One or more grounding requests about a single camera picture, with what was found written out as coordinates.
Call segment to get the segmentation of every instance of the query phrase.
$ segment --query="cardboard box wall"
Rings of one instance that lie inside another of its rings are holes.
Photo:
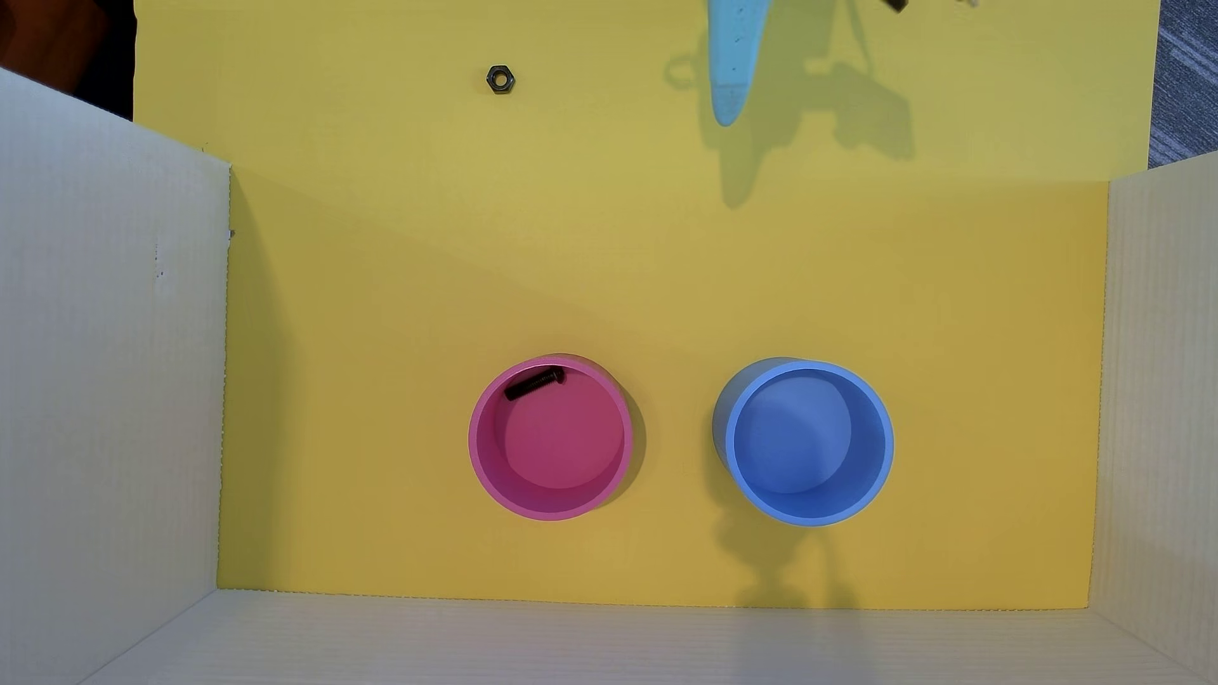
[[[0,93],[4,683],[1218,679],[1218,156],[1112,185],[1091,609],[280,595],[214,590],[227,166]]]

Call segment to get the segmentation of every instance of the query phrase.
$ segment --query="gray carpet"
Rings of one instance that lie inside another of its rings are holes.
[[[1163,0],[1150,166],[1218,150],[1218,0]]]

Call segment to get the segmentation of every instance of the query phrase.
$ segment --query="pink cup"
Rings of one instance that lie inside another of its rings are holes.
[[[504,397],[507,388],[551,367],[561,367],[561,383]],[[547,355],[501,373],[469,422],[469,456],[482,488],[537,520],[575,518],[609,499],[630,467],[632,446],[618,383],[575,355]]]

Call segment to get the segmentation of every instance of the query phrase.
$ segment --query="nut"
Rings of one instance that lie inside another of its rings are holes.
[[[498,94],[512,93],[512,87],[516,84],[516,77],[512,76],[512,69],[505,65],[495,65],[491,71],[486,72],[486,84]]]

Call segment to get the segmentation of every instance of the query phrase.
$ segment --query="black screw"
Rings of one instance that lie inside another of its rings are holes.
[[[566,380],[566,371],[564,371],[563,367],[549,367],[548,369],[530,375],[529,378],[519,383],[513,383],[512,385],[508,385],[508,388],[503,391],[503,396],[507,397],[508,401],[510,402],[513,400],[519,400],[520,397],[524,397],[525,395],[532,392],[533,390],[537,390],[538,388],[543,388],[546,385],[549,385],[551,383],[560,384],[564,380]]]
[[[516,77],[512,76],[512,69],[505,65],[495,65],[486,72],[486,84],[498,94],[512,93],[512,87],[516,84]]]

